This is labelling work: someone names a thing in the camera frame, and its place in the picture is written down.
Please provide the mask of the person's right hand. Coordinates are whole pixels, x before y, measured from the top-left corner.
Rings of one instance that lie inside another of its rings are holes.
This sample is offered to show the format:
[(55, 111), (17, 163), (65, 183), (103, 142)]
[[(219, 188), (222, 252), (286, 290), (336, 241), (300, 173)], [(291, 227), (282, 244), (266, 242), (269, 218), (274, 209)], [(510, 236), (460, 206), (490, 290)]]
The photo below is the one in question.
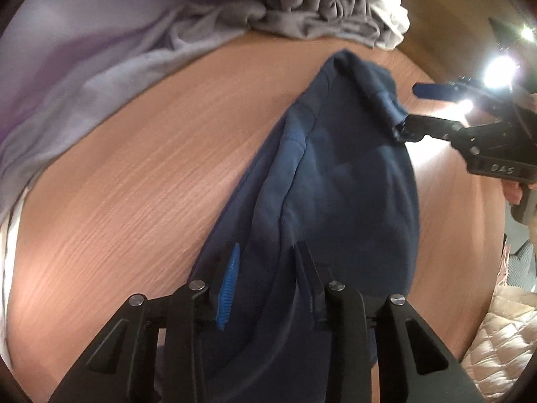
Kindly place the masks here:
[(502, 192), (505, 199), (511, 205), (519, 205), (523, 199), (523, 189), (518, 182), (510, 180), (501, 180)]

